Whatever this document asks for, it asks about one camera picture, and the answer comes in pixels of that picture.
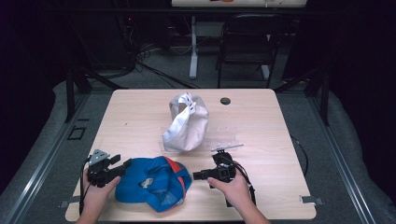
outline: black chair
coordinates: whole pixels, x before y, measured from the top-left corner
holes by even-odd
[[[222,27],[219,43],[218,88],[223,63],[269,65],[266,84],[269,88],[277,50],[288,26],[282,16],[272,14],[239,14],[228,19]]]

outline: dark background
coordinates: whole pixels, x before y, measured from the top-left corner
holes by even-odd
[[[169,1],[155,2],[157,5],[152,1],[135,3],[136,7],[167,7],[169,4]],[[86,3],[68,2],[70,5]],[[42,4],[56,6],[51,1],[2,1],[0,4],[2,192],[48,119],[55,97],[52,88],[65,80],[70,64],[91,67],[97,60],[120,69],[130,62],[114,17],[93,20],[79,16],[74,18],[76,26],[72,26],[68,20],[50,18],[39,9]],[[358,132],[370,177],[396,203],[395,3],[390,0],[347,4],[311,0],[306,10],[341,10],[346,16],[343,22],[301,20],[284,77],[302,76],[324,62],[329,65],[331,91],[343,103]],[[142,38],[166,48],[167,36],[158,38],[158,34],[171,21],[168,19],[140,20],[139,24],[144,27],[142,34],[145,34]],[[103,31],[88,34],[79,31],[90,28],[90,22],[102,24]],[[80,35],[90,35],[86,44],[95,53],[86,51],[79,41]],[[101,48],[100,41],[106,41],[113,52]],[[100,58],[94,59],[91,54]]]

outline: white desk leg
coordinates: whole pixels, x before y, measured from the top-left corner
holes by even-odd
[[[191,65],[190,65],[190,78],[197,78],[198,54],[197,54],[197,33],[195,17],[191,19]]]

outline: baseball cap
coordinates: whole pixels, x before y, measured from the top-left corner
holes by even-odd
[[[147,203],[164,212],[183,203],[191,185],[191,176],[183,164],[161,156],[135,158],[116,187],[116,199],[122,203]]]

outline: human hand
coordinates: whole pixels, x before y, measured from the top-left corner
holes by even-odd
[[[83,186],[85,198],[84,208],[77,223],[96,223],[106,206],[108,195],[120,183],[120,177],[116,176],[112,181],[102,188],[90,186],[88,181],[88,169],[83,172]]]
[[[207,183],[221,190],[226,200],[235,207],[236,210],[239,210],[243,204],[252,203],[248,191],[248,182],[238,169],[236,169],[235,178],[230,183],[219,181],[213,177],[209,177]]]

